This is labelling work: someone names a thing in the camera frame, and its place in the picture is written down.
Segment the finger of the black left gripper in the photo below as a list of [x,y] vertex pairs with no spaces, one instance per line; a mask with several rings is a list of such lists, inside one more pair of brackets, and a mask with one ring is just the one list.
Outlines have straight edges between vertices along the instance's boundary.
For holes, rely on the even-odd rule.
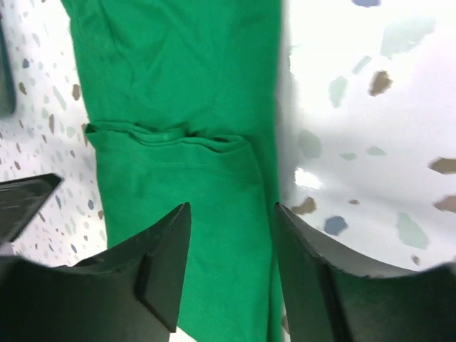
[[1,182],[1,242],[13,242],[61,183],[48,173]]

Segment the green t shirt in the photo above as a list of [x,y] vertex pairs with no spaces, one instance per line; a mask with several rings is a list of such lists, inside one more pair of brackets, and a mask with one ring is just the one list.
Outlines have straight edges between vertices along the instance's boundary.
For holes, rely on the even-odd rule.
[[179,327],[280,341],[279,1],[64,1],[108,246],[191,206]]

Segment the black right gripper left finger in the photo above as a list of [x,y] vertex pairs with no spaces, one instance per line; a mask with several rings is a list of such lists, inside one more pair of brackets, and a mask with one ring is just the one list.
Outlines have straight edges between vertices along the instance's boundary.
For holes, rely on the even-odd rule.
[[1,258],[3,341],[168,341],[177,330],[190,245],[181,204],[74,266]]

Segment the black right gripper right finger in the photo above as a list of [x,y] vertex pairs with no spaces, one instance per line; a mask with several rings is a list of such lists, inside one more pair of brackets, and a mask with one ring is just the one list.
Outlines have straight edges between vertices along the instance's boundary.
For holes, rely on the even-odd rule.
[[292,341],[455,340],[455,263],[411,271],[358,253],[274,207]]

